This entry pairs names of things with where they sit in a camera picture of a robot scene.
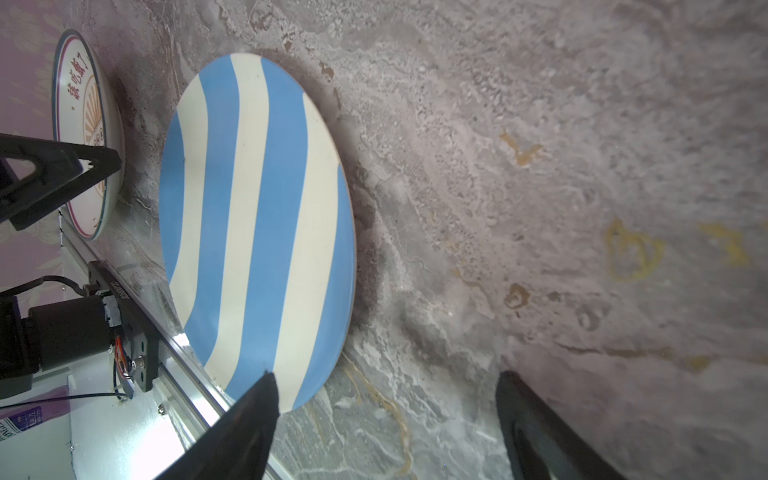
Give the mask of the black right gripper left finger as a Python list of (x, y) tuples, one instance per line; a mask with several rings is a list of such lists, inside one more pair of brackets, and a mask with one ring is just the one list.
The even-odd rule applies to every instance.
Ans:
[(273, 373), (256, 382), (162, 479), (261, 479), (279, 413)]

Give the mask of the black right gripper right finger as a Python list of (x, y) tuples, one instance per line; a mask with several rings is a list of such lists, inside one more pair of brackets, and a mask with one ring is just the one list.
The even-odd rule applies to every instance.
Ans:
[(515, 479), (621, 479), (514, 371), (500, 374), (496, 407)]

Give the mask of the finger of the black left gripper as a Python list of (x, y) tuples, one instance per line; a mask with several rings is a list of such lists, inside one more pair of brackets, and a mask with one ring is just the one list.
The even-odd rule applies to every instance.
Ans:
[(2, 134), (1, 220), (24, 230), (121, 166), (108, 147)]

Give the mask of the orange sunburst plate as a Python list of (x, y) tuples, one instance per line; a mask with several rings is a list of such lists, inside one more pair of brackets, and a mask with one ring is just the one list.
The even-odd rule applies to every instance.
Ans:
[[(77, 31), (65, 31), (57, 44), (52, 80), (53, 137), (56, 141), (107, 147), (124, 160), (122, 116), (97, 57)], [(122, 188), (125, 168), (67, 202), (81, 238), (92, 241), (105, 230)]]

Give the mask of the blue striped plate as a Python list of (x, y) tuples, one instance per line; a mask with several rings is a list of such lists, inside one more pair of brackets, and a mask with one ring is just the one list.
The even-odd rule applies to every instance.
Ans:
[(159, 215), (173, 305), (209, 377), (238, 399), (270, 373), (281, 412), (308, 402), (348, 333), (356, 235), (340, 155), (300, 84), (250, 53), (204, 67), (166, 136)]

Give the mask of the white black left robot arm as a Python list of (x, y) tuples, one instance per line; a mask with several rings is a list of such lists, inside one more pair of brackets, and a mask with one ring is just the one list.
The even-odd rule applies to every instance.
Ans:
[[(1, 221), (24, 230), (117, 173), (116, 150), (1, 135)], [(46, 282), (79, 297), (20, 313), (18, 296)], [(47, 275), (1, 293), (1, 398), (29, 391), (33, 376), (104, 352), (112, 328), (96, 290)]]

